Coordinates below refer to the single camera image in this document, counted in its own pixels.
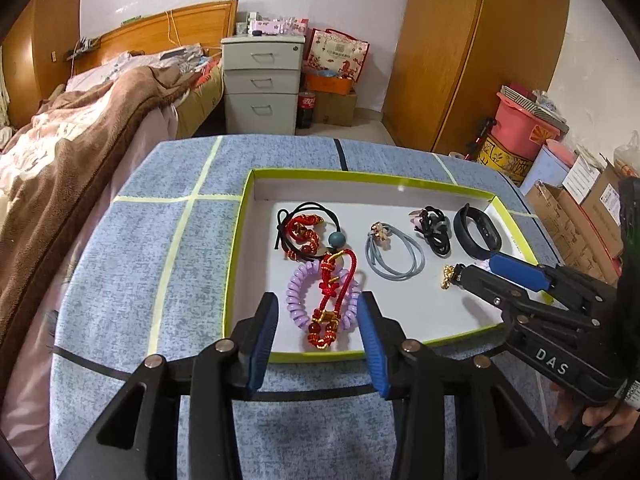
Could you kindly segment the person's right hand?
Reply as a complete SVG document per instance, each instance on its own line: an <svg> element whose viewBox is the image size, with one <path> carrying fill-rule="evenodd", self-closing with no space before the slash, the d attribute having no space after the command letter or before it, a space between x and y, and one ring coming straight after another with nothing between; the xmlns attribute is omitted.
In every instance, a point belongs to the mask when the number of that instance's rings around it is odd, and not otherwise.
<svg viewBox="0 0 640 480"><path fill-rule="evenodd" d="M558 394L555 409L556 421L561 426L564 426L574 413L573 398L558 385L551 384L551 390ZM611 401L605 406L587 408L582 415L582 423L588 427L597 426L597 424L605 420L605 432L599 441L593 445L591 449L593 453L601 453L626 439L638 422L639 412L626 403L613 415L615 405L616 402Z"/></svg>

